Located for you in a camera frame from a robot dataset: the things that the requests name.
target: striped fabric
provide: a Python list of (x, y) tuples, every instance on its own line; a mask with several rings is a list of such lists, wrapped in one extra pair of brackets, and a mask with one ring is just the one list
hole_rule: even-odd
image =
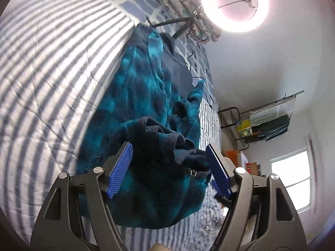
[[(75, 171), (88, 123), (134, 28), (128, 16), (111, 0), (29, 0), (1, 17), (0, 206), (27, 243), (57, 175)], [(205, 100), (200, 120), (200, 148), (220, 146), (218, 116)], [(209, 186), (202, 208), (171, 228), (120, 232), (130, 250), (155, 242), (205, 250), (223, 220), (214, 194)]]

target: wrinkled sheet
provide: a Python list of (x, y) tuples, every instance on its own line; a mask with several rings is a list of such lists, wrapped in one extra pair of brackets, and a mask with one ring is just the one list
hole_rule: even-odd
[[(27, 243), (58, 174), (74, 174), (88, 123), (138, 21), (120, 6), (122, 2), (140, 4), (135, 0), (29, 0), (1, 19), (0, 206)], [(153, 9), (157, 20), (160, 10)], [(218, 117), (205, 100), (200, 120), (200, 149), (209, 142), (220, 145)], [(202, 209), (171, 228), (120, 227), (127, 246), (142, 250), (140, 243), (144, 248), (158, 237), (174, 250), (190, 246), (205, 250), (222, 222), (213, 192), (208, 187)], [(84, 223), (92, 236), (88, 220)]]

